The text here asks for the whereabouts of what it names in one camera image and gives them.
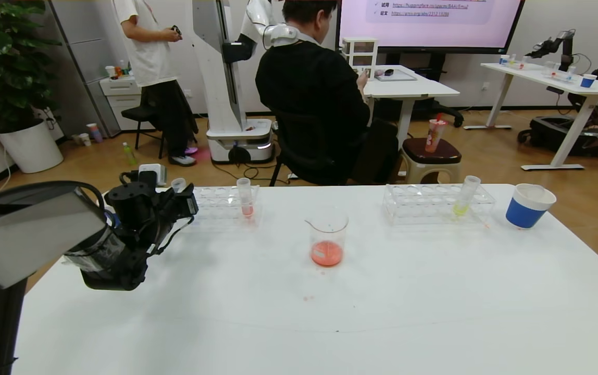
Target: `large display screen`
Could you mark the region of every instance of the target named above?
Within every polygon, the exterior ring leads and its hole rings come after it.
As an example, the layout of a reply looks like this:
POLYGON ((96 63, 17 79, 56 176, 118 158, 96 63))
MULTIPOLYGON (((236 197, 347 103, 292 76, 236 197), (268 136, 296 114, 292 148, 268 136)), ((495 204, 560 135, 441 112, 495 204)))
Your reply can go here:
POLYGON ((490 49, 509 44, 524 0, 343 0, 339 36, 380 47, 490 49))

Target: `white t-shirt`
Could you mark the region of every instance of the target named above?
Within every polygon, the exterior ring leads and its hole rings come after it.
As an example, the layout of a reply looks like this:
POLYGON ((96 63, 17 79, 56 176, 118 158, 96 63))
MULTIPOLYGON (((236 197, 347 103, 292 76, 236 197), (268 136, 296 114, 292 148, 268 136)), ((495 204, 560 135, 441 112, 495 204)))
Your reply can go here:
MULTIPOLYGON (((158 25, 153 10, 145 0, 113 0, 114 10, 118 22, 128 21, 133 15, 137 16, 137 26, 152 31, 164 28, 158 25)), ((173 81, 177 74, 170 64, 170 45, 166 41, 141 42, 123 36, 130 66, 135 81, 140 87, 173 81)))

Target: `person in white t-shirt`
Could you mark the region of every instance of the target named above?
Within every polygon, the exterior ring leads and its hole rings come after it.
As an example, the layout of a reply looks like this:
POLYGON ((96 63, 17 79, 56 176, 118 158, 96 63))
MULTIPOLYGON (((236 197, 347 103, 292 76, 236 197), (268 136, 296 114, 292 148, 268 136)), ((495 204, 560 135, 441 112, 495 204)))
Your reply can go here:
POLYGON ((187 147, 195 142, 197 124, 190 105, 170 64, 169 42, 183 37, 171 28, 161 28, 146 0, 113 0, 118 21, 127 36, 125 46, 137 85, 142 88, 142 105, 158 109, 151 124, 163 131, 169 149, 169 162, 192 166, 197 152, 187 147))

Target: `black sweater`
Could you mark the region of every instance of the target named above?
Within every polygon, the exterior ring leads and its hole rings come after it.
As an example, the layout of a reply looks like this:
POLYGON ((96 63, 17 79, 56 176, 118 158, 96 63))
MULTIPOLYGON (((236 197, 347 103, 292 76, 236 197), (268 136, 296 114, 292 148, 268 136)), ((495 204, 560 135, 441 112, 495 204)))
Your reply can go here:
POLYGON ((322 119, 330 156, 343 168, 354 163, 370 111, 357 74, 339 53, 310 42, 272 47, 255 82, 267 107, 322 119))

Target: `human hand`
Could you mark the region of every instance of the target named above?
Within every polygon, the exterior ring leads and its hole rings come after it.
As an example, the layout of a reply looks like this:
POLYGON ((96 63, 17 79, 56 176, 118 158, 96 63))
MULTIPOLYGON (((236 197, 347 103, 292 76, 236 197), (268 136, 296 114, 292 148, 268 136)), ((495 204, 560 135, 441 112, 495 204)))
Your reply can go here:
POLYGON ((361 74, 359 74, 359 77, 357 78, 357 87, 363 89, 366 86, 367 82, 368 74, 366 74, 366 71, 363 71, 361 74))
POLYGON ((179 35, 176 31, 172 30, 171 28, 166 28, 160 32, 160 38, 164 41, 179 41, 182 40, 183 37, 179 35))

